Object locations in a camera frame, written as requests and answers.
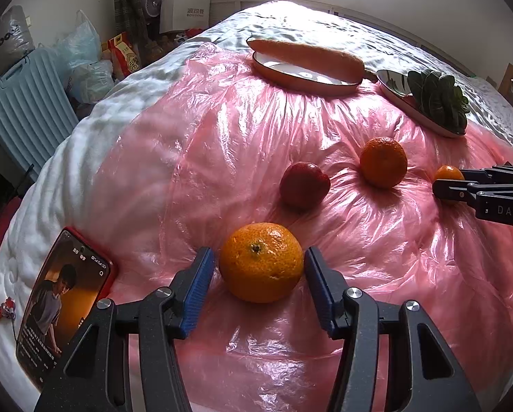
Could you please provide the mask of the light blue suitcase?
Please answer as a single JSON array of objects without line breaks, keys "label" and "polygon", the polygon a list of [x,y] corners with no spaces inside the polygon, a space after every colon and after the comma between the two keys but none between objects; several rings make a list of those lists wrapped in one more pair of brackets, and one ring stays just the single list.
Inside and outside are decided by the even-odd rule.
[{"label": "light blue suitcase", "polygon": [[51,49],[33,50],[0,77],[0,145],[31,181],[77,123]]}]

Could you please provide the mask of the orange oval dish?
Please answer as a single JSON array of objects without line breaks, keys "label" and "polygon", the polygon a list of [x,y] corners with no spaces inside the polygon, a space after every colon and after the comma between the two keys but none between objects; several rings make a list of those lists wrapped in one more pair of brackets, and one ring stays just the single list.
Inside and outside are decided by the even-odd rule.
[{"label": "orange oval dish", "polygon": [[279,87],[327,98],[355,93],[360,83],[347,83],[322,73],[254,52],[252,66],[256,73]]}]

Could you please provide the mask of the smartphone red case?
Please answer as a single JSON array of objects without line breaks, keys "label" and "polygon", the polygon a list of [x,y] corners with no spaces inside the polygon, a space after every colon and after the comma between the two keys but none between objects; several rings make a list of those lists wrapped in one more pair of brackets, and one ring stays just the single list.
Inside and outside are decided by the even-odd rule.
[{"label": "smartphone red case", "polygon": [[64,228],[35,279],[24,315],[17,317],[19,302],[12,296],[0,302],[0,327],[12,333],[14,353],[11,359],[0,359],[0,368],[9,376],[6,382],[0,379],[0,389],[9,391],[20,378],[42,389],[115,276],[110,259],[77,231]]}]

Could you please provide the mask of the orange carrot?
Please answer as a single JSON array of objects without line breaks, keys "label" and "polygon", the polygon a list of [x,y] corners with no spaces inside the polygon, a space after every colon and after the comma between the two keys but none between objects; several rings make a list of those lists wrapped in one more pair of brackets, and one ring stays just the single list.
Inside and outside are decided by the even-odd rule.
[{"label": "orange carrot", "polygon": [[365,76],[364,62],[348,52],[258,38],[248,39],[247,44],[257,53],[319,72],[349,84],[360,84]]}]

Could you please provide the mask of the plaid scarf hanging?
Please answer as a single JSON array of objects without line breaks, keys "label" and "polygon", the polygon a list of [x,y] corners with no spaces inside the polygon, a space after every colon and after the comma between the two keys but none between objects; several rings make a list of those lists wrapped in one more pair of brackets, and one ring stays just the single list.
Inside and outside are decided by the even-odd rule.
[{"label": "plaid scarf hanging", "polygon": [[137,47],[142,64],[148,64],[150,43],[141,0],[114,0],[116,32],[128,34]]}]

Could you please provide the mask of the white bed duvet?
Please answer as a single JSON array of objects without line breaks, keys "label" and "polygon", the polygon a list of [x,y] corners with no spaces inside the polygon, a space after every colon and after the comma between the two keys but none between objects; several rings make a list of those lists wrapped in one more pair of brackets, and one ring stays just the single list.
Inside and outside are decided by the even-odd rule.
[{"label": "white bed duvet", "polygon": [[[51,245],[65,226],[75,228],[89,179],[103,162],[113,136],[157,103],[183,75],[201,47],[242,54],[251,62],[249,37],[274,38],[346,50],[372,70],[407,72],[452,68],[402,40],[291,2],[269,2],[238,12],[188,40],[166,57],[118,83],[57,148],[28,190],[0,245],[0,302],[12,296],[23,307]],[[457,75],[470,103],[469,124],[488,130],[513,148],[513,108],[481,78]]]}]

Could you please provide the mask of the small orange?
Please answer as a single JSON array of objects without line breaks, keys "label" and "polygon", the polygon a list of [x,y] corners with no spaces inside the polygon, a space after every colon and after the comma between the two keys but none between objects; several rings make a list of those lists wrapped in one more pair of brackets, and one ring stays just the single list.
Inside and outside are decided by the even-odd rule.
[{"label": "small orange", "polygon": [[219,271],[229,292],[251,303],[286,298],[304,271],[294,235],[277,223],[252,223],[233,232],[219,252]]}]

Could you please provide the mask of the translucent blue plastic bag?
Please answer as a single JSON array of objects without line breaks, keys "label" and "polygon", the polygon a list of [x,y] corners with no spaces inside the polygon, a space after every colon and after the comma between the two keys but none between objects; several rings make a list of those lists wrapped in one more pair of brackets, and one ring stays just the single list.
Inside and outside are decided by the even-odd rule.
[{"label": "translucent blue plastic bag", "polygon": [[77,12],[73,31],[51,47],[66,93],[81,104],[95,104],[115,85],[111,60],[103,58],[100,37],[86,14]]}]

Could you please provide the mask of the red yellow snack bag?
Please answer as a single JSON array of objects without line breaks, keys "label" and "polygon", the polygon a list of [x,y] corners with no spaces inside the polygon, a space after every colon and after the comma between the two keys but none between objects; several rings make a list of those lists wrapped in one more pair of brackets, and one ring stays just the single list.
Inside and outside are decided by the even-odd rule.
[{"label": "red yellow snack bag", "polygon": [[123,80],[141,69],[138,55],[126,32],[110,38],[107,41],[107,49],[111,54],[116,79]]}]

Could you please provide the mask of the grey rimmed white plate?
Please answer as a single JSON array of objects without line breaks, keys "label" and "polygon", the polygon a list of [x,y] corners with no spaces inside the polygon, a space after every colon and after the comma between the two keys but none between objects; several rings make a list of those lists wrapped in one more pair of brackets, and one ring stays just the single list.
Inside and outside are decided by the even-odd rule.
[{"label": "grey rimmed white plate", "polygon": [[409,85],[407,83],[407,73],[394,72],[392,70],[379,70],[376,72],[379,88],[383,96],[391,102],[395,107],[401,109],[416,123],[421,124],[423,127],[439,134],[442,137],[455,139],[461,138],[450,131],[436,125],[432,120],[429,120],[422,114],[416,106]]}]

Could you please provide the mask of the pink plastic sheet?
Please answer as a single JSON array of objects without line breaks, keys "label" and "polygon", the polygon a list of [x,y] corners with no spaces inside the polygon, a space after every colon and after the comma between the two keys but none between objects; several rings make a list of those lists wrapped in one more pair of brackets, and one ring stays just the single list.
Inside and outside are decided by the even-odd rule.
[{"label": "pink plastic sheet", "polygon": [[[361,150],[378,137],[407,156],[391,189],[360,173]],[[281,201],[281,177],[297,162],[331,181],[307,211]],[[342,100],[289,93],[256,76],[248,57],[207,45],[112,137],[74,226],[118,267],[110,297],[124,303],[167,285],[198,248],[279,223],[374,299],[419,301],[489,411],[513,375],[513,228],[436,200],[432,181],[441,165],[507,162],[513,148],[475,124],[444,139],[374,85]]]}]

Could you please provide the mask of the white cardboard box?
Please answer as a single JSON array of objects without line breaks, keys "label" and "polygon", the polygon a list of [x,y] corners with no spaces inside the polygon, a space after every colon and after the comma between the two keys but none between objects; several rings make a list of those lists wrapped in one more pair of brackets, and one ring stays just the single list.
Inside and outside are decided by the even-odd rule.
[{"label": "white cardboard box", "polygon": [[167,34],[209,27],[211,0],[163,0],[159,32]]}]

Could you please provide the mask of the green leafy vegetable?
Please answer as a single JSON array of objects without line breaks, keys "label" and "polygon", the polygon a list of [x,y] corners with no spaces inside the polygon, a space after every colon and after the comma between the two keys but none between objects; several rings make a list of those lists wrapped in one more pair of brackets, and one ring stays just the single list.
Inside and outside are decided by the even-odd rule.
[{"label": "green leafy vegetable", "polygon": [[409,71],[407,83],[422,114],[451,133],[465,133],[470,105],[454,76],[432,69]]}]

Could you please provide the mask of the small red apple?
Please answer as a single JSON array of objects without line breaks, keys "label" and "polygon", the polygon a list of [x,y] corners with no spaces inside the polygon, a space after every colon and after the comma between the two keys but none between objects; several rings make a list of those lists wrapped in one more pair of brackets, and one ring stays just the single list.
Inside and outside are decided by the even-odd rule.
[{"label": "small red apple", "polygon": [[293,163],[281,177],[281,201],[298,211],[311,210],[323,202],[330,188],[330,177],[317,165],[310,162]]}]

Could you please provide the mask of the wooden headboard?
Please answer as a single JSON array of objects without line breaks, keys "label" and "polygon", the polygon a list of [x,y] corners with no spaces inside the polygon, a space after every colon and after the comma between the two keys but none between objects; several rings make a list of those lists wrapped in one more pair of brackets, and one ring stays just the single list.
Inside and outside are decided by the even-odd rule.
[{"label": "wooden headboard", "polygon": [[501,79],[501,83],[498,87],[498,92],[501,93],[501,95],[506,98],[507,100],[512,97],[513,90],[512,90],[512,80],[513,80],[513,64],[508,63],[506,71],[504,72],[504,76]]}]

